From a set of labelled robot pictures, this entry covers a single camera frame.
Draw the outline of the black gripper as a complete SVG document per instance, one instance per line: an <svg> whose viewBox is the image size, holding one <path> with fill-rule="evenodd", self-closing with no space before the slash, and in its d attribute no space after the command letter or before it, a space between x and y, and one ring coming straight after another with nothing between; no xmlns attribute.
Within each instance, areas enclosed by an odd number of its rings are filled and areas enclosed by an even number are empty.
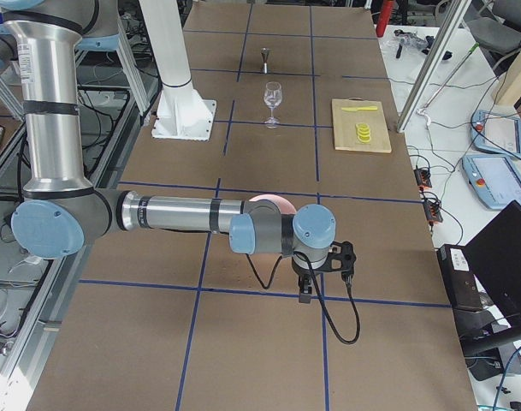
<svg viewBox="0 0 521 411"><path fill-rule="evenodd" d="M299 278L299 303L310 304L312 298L312 278L321 274L322 271L319 267L310 269L305 262L299 263L297 259L292 259L292 268Z"/></svg>

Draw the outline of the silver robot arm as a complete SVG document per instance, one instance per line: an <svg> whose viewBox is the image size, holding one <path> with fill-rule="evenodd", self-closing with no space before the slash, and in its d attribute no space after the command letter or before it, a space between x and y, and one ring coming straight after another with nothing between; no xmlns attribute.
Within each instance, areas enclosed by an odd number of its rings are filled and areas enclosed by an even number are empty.
<svg viewBox="0 0 521 411"><path fill-rule="evenodd" d="M75 52L119 47L116 2L2 1L0 9L16 42L30 150L32 176L11 218L25 249L58 259L117 229L225 234L235 253L289 258L301 301L318 292L317 274L332 271L336 258L335 217L322 205L142 196L86 178Z"/></svg>

